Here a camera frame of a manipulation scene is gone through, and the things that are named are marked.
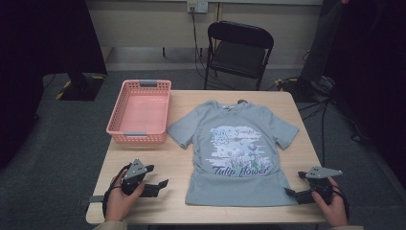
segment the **plastic basket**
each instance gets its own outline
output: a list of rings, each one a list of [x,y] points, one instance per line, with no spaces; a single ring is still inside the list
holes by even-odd
[[[119,144],[158,144],[167,137],[170,80],[125,80],[107,126]]]

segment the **graphic print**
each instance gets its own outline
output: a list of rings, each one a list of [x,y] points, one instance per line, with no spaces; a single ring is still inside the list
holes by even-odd
[[[258,146],[261,133],[248,126],[219,126],[211,129],[214,151],[211,159],[215,174],[258,176],[271,170],[270,157]]]

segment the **electrical outlet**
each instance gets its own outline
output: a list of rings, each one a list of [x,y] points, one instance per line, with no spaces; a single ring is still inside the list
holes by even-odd
[[[197,12],[207,12],[209,10],[208,2],[197,2]]]
[[[206,13],[209,10],[209,2],[191,0],[186,3],[186,7],[187,12],[192,12],[191,8],[193,8],[194,12]]]
[[[192,12],[191,8],[194,8],[194,12],[197,12],[197,1],[186,2],[186,11]]]

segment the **gray carpet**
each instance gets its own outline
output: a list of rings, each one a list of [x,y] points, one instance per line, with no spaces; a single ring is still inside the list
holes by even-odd
[[[267,70],[261,90],[276,79],[298,76],[300,70]],[[46,87],[37,110],[39,119],[25,144],[0,172],[0,229],[91,229],[79,200],[93,194],[110,136],[105,132],[122,82],[130,79],[166,79],[172,89],[202,89],[196,70],[110,72],[94,102],[55,100],[66,75],[44,78]],[[247,80],[226,81],[235,89],[253,90]],[[309,103],[297,103],[304,108]],[[318,106],[301,111],[303,117]],[[322,159],[323,111],[304,120],[310,139]],[[325,115],[326,167],[344,172],[336,177],[350,201],[350,221],[366,229],[405,229],[405,193],[374,146],[350,139],[353,126],[337,106]],[[146,229],[134,225],[131,229]],[[231,229],[272,229],[266,225],[230,226]],[[280,229],[315,229],[313,224],[279,225]],[[195,229],[179,226],[177,229]],[[321,224],[319,229],[327,229]]]

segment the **human hand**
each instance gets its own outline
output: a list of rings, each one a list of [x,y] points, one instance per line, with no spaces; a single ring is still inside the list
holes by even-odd
[[[338,187],[337,183],[331,177],[328,178],[329,182],[332,184],[333,189],[336,190]],[[347,226],[349,221],[346,216],[346,208],[344,205],[344,200],[339,195],[333,193],[330,205],[327,205],[323,198],[317,192],[311,192],[316,204],[322,210],[327,222],[332,227]]]
[[[141,183],[131,195],[126,195],[123,193],[121,188],[125,174],[126,171],[123,171],[119,175],[116,184],[113,185],[114,187],[118,186],[119,188],[113,189],[110,192],[110,196],[108,197],[107,201],[107,209],[105,212],[105,221],[123,221],[137,198],[143,193],[145,187],[144,183]]]

